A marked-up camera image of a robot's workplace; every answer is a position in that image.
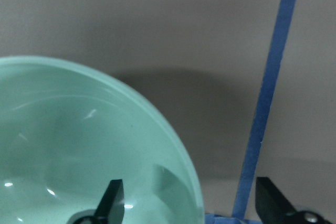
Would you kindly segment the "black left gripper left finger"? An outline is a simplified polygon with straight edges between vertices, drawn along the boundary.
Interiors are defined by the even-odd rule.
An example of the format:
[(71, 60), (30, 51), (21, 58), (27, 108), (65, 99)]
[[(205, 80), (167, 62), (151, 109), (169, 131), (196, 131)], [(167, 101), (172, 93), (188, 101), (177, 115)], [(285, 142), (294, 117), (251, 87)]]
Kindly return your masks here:
[(92, 223), (121, 224), (124, 217), (123, 180), (111, 180), (93, 214)]

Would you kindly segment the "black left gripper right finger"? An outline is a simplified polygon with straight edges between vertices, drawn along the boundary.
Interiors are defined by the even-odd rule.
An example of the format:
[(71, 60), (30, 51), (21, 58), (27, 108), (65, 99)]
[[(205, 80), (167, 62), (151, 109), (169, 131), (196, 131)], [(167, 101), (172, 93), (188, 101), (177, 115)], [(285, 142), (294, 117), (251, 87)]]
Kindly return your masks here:
[(257, 177), (255, 208), (262, 223), (302, 223), (302, 217), (268, 177)]

